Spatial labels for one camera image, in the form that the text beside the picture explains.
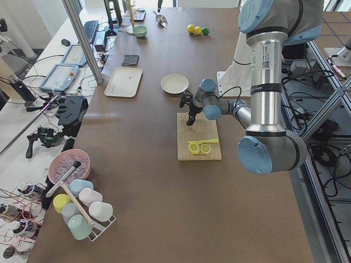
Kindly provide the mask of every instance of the bowl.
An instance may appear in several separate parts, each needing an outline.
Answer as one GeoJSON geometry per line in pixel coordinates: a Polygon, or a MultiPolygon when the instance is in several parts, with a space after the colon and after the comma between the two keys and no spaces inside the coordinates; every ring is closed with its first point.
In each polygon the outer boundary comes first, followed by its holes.
{"type": "Polygon", "coordinates": [[[170,94],[182,93],[188,86],[188,79],[180,74],[170,74],[161,80],[161,88],[170,94]]]}
{"type": "Polygon", "coordinates": [[[145,37],[148,32],[148,28],[146,26],[135,26],[133,28],[133,33],[136,37],[145,37]]]}
{"type": "Polygon", "coordinates": [[[75,161],[80,161],[81,166],[65,180],[65,183],[70,185],[75,179],[86,179],[90,173],[90,158],[88,154],[80,149],[70,149],[60,153],[53,159],[49,167],[49,180],[56,184],[75,161]]]}

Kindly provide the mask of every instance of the ice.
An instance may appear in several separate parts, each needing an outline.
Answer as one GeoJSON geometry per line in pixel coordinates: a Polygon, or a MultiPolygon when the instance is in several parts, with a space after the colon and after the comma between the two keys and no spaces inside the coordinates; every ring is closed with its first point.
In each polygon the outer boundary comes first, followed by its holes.
{"type": "Polygon", "coordinates": [[[84,173],[88,170],[88,159],[81,155],[64,155],[62,161],[55,167],[56,174],[54,176],[54,181],[57,182],[60,180],[60,178],[62,178],[62,176],[64,176],[72,167],[75,161],[81,162],[81,166],[79,166],[73,174],[65,180],[65,183],[69,185],[73,180],[81,179],[84,176],[84,173]]]}

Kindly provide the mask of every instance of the pink bowl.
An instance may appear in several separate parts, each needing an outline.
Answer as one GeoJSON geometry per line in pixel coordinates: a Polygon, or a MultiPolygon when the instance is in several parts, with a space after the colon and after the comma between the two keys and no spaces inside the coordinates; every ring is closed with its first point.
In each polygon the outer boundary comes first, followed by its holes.
{"type": "Polygon", "coordinates": [[[49,167],[49,180],[56,184],[60,178],[72,167],[75,161],[81,166],[65,180],[67,185],[75,179],[86,179],[90,173],[90,159],[86,152],[80,149],[70,149],[57,155],[49,167]]]}

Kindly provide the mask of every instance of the computer mouse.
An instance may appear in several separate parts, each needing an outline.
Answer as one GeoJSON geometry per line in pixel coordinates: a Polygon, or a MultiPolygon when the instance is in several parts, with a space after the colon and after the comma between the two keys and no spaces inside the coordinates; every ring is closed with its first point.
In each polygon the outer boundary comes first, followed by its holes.
{"type": "Polygon", "coordinates": [[[68,47],[71,44],[71,42],[68,39],[64,38],[61,40],[61,44],[68,47]]]}

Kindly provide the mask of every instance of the keyboard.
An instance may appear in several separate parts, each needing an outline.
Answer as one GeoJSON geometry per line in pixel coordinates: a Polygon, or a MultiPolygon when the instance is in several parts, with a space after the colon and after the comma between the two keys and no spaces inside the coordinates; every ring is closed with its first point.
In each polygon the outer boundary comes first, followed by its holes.
{"type": "Polygon", "coordinates": [[[83,26],[90,44],[94,43],[95,34],[97,31],[98,25],[99,25],[98,20],[91,20],[91,21],[87,21],[83,26]]]}

